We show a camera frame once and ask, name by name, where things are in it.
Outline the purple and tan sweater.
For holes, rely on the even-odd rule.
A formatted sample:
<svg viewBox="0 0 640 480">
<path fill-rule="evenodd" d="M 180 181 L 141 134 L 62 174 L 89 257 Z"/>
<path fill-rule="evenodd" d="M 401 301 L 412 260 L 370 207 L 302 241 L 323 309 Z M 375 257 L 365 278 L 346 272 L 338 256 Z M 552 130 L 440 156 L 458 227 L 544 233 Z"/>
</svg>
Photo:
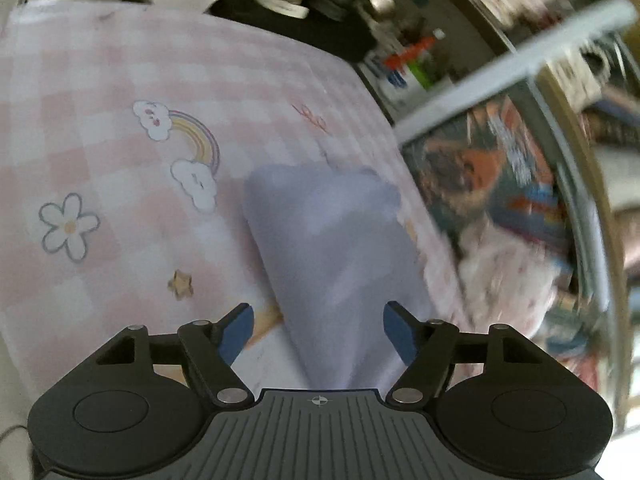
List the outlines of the purple and tan sweater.
<svg viewBox="0 0 640 480">
<path fill-rule="evenodd" d="M 244 214 L 313 389 L 386 393 L 404 369 L 383 310 L 435 313 L 419 253 L 398 221 L 400 194 L 374 171 L 265 166 L 244 186 Z"/>
</svg>

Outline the white pink plush bunny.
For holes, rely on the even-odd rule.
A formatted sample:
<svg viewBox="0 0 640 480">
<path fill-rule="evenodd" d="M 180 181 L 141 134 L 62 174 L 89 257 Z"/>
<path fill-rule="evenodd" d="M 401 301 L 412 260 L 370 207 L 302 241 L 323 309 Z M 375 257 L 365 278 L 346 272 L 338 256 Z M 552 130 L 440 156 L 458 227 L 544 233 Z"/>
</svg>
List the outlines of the white pink plush bunny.
<svg viewBox="0 0 640 480">
<path fill-rule="evenodd" d="M 506 324 L 534 336 L 556 296 L 561 270 L 544 250 L 483 216 L 459 234 L 458 275 L 472 326 Z"/>
</svg>

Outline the Harry Potter book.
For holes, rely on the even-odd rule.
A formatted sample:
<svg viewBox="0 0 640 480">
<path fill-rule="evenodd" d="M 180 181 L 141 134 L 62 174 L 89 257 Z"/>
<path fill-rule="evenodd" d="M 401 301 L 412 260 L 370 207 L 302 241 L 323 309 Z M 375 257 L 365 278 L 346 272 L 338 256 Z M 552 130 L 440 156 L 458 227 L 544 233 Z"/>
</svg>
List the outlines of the Harry Potter book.
<svg viewBox="0 0 640 480">
<path fill-rule="evenodd" d="M 548 160 L 511 97 L 498 94 L 401 149 L 439 229 L 458 235 L 480 217 L 558 255 L 573 245 Z"/>
</svg>

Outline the white metal bookshelf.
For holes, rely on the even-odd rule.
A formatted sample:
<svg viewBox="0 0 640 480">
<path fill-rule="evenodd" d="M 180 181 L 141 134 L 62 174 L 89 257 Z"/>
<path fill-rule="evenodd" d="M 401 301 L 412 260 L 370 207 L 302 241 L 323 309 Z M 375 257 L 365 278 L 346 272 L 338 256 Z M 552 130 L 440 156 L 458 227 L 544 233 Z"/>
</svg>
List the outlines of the white metal bookshelf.
<svg viewBox="0 0 640 480">
<path fill-rule="evenodd" d="M 592 148 L 559 84 L 547 65 L 568 47 L 603 36 L 630 24 L 629 0 L 603 0 L 579 12 L 565 25 L 542 32 L 517 47 L 492 32 L 487 18 L 470 0 L 395 0 L 401 9 L 413 8 L 439 25 L 450 24 L 454 50 L 476 35 L 489 50 L 487 63 L 453 84 L 444 84 L 412 98 L 395 110 L 382 94 L 374 97 L 392 126 L 398 144 L 405 145 L 434 131 L 454 116 L 506 91 L 516 91 L 518 107 L 544 126 L 540 140 L 544 154 L 558 168 L 562 196 L 568 207 L 577 247 L 578 278 L 588 321 L 604 341 L 606 373 L 601 391 L 611 405 L 614 432 L 627 429 L 631 410 L 631 322 L 628 308 L 623 246 L 616 233 L 605 183 Z"/>
</svg>

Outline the pink checkered cartoon desk mat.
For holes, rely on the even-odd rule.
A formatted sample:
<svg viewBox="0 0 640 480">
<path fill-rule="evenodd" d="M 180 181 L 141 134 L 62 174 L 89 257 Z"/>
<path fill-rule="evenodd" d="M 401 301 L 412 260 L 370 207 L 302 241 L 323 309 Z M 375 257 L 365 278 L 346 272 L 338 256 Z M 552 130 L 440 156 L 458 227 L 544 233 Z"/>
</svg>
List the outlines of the pink checkered cartoon desk mat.
<svg viewBox="0 0 640 480">
<path fill-rule="evenodd" d="M 355 71 L 300 42 L 140 4 L 40 2 L 1 33 L 1 335 L 35 400 L 122 327 L 280 312 L 243 216 L 270 165 L 373 169 L 440 318 L 469 327 L 450 245 Z"/>
</svg>

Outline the white plastic pen cup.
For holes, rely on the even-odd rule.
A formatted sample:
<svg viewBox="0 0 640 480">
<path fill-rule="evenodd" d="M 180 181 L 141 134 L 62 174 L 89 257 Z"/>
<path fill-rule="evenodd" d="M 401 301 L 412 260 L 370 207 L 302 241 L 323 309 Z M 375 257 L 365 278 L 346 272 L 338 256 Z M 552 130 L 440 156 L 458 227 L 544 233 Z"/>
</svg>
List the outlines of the white plastic pen cup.
<svg viewBox="0 0 640 480">
<path fill-rule="evenodd" d="M 452 84 L 435 46 L 423 49 L 397 68 L 387 67 L 382 56 L 375 52 L 367 55 L 364 65 L 373 74 L 374 86 L 382 100 L 394 110 L 416 106 L 432 91 Z"/>
</svg>

